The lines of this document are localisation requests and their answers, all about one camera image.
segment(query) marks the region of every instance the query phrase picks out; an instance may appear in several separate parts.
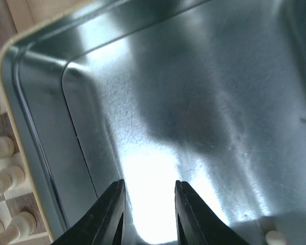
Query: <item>metal tray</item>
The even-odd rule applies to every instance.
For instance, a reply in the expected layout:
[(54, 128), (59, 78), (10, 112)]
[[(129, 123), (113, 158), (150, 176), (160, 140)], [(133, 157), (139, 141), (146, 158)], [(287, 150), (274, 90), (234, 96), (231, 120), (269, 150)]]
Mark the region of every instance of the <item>metal tray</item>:
[(126, 244), (173, 244), (179, 179), (250, 244), (306, 244), (306, 1), (98, 1), (0, 67), (54, 238), (124, 178)]

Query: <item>wooden chessboard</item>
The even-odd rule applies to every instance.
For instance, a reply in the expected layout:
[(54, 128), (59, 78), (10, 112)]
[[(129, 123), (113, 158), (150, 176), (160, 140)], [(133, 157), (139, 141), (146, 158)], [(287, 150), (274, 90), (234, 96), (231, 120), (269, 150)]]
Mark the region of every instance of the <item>wooden chessboard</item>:
[[(53, 16), (65, 12), (66, 9), (73, 8), (79, 3), (89, 0), (0, 0), (0, 49), (13, 36), (36, 26), (38, 23), (51, 19)], [(22, 152), (18, 147), (18, 132), (13, 132), (13, 118), (9, 120), (6, 101), (0, 89), (0, 136), (9, 136), (15, 143), (15, 153), (11, 158), (0, 159), (0, 170), (10, 166), (20, 166), (25, 174), (26, 180), (15, 189), (9, 190), (0, 195), (0, 221), (5, 227), (10, 223), (12, 217), (22, 211), (31, 213), (36, 221), (35, 232), (24, 239), (17, 239), (10, 244), (17, 245), (47, 245), (51, 244), (51, 235), (45, 214), (39, 203), (40, 198), (36, 194), (36, 189), (32, 178), (29, 175), (28, 167), (23, 162)]]

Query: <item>cream-colored edge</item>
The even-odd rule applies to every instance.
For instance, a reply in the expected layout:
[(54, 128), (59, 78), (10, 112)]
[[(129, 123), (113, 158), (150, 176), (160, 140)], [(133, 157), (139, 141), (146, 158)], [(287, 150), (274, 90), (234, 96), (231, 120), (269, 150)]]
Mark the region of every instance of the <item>cream-colored edge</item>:
[[(1, 51), (0, 51), (0, 71), (1, 71), (1, 65), (2, 65), (3, 58), (4, 58), (7, 50), (14, 43), (16, 43), (19, 40), (21, 40), (21, 39), (23, 39), (23, 38), (25, 38), (25, 37), (27, 37), (27, 36), (37, 32), (37, 31), (39, 31), (43, 27), (48, 26), (49, 24), (57, 21), (58, 19), (66, 16), (68, 14), (71, 14), (71, 13), (79, 10), (80, 8), (86, 6), (87, 4), (92, 3), (94, 1), (95, 0), (86, 0), (84, 3), (77, 4), (77, 5), (73, 6), (73, 7), (71, 7), (70, 9), (64, 11), (63, 13), (58, 14), (57, 16), (44, 21), (43, 23), (39, 23), (39, 24), (35, 25), (34, 27), (32, 27), (32, 28), (30, 28), (30, 29), (20, 33), (20, 34), (17, 34), (15, 37), (13, 37), (10, 40), (8, 40), (5, 43), (5, 45), (2, 47)], [(37, 189), (36, 189), (34, 181), (33, 181), (33, 177), (32, 177), (32, 175), (30, 173), (30, 168), (29, 168), (28, 161), (27, 161), (27, 158), (26, 158), (26, 155), (25, 155), (25, 151), (24, 151), (23, 145), (21, 143), (21, 140), (20, 140), (20, 137), (19, 137), (19, 133), (17, 131), (16, 123), (15, 123), (15, 120), (14, 120), (14, 117), (13, 117), (10, 105), (8, 103), (7, 95), (6, 95), (5, 90), (4, 90), (4, 86), (3, 86), (3, 82), (2, 82), (2, 78), (1, 78), (1, 72), (0, 72), (0, 88), (1, 88), (1, 91), (2, 91), (3, 96), (4, 96), (4, 100), (5, 100), (5, 104), (6, 104), (6, 107), (7, 107), (8, 116), (9, 116), (9, 119), (10, 119), (10, 122), (11, 122), (11, 126), (12, 126), (12, 129), (13, 129), (15, 137), (16, 137), (16, 141), (17, 141), (17, 144), (18, 144), (18, 147), (19, 147), (19, 150), (20, 150), (20, 154), (21, 154), (22, 160), (23, 160), (24, 165), (25, 165), (25, 170), (26, 170), (27, 175), (30, 178), (30, 183), (31, 183), (31, 186), (32, 186), (32, 189), (33, 189), (33, 193), (34, 193), (34, 196), (35, 196), (36, 203), (38, 205), (38, 208), (39, 208), (40, 214), (42, 216), (42, 219), (43, 219), (46, 231), (47, 231), (47, 233), (49, 235), (50, 241), (52, 242), (54, 240), (53, 236), (52, 236), (52, 232), (51, 232), (49, 224), (47, 222), (47, 219), (46, 219), (46, 216), (45, 216), (42, 204), (41, 204), (40, 197), (39, 197), (39, 195), (37, 193)]]

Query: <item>metal surface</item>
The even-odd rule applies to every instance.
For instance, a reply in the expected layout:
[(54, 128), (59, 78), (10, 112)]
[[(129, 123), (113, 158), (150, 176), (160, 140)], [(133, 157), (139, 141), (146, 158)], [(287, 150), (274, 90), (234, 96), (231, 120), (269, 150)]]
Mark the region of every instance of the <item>metal surface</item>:
[(55, 237), (124, 178), (126, 244), (174, 243), (180, 179), (250, 244), (306, 244), (306, 1), (98, 2), (2, 74)]

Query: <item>scratch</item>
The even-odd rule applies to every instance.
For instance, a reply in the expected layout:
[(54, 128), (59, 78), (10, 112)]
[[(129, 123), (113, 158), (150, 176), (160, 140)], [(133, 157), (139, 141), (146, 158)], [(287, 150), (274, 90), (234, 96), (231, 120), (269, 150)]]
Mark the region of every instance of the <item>scratch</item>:
[(105, 144), (107, 141), (111, 141), (112, 132), (109, 132), (107, 129), (105, 130), (105, 132), (107, 133), (107, 137), (103, 141), (103, 144)]
[(296, 192), (296, 193), (299, 193), (298, 190), (293, 189), (293, 188), (290, 188), (290, 187), (288, 187), (288, 186), (285, 186), (285, 185), (283, 185), (283, 184), (281, 184), (281, 183), (279, 183), (279, 182), (271, 181), (271, 183), (272, 183), (272, 184), (276, 184), (276, 185), (278, 185), (278, 186), (281, 186), (282, 188), (285, 188), (285, 189), (287, 189), (287, 190), (292, 190), (292, 191), (294, 191), (294, 192)]
[(133, 108), (131, 110), (131, 135), (133, 134)]
[(224, 20), (223, 20), (221, 30), (225, 28), (227, 21), (228, 21), (228, 12), (225, 13), (225, 17), (224, 17)]
[(192, 105), (192, 102), (190, 101), (189, 104), (188, 104), (188, 108), (187, 108), (187, 111), (186, 111), (186, 115), (188, 115), (189, 110), (190, 110), (190, 108), (191, 108), (191, 105)]
[(231, 190), (229, 190), (229, 188), (227, 188), (227, 186), (225, 184), (223, 184), (222, 179), (220, 178), (219, 175), (217, 174), (213, 174), (217, 179), (219, 179), (221, 181), (221, 184), (219, 185), (219, 188), (221, 188), (222, 191), (222, 195), (227, 195), (228, 198), (232, 197), (234, 199), (234, 201), (236, 202), (240, 202), (239, 198), (237, 196), (235, 196)]

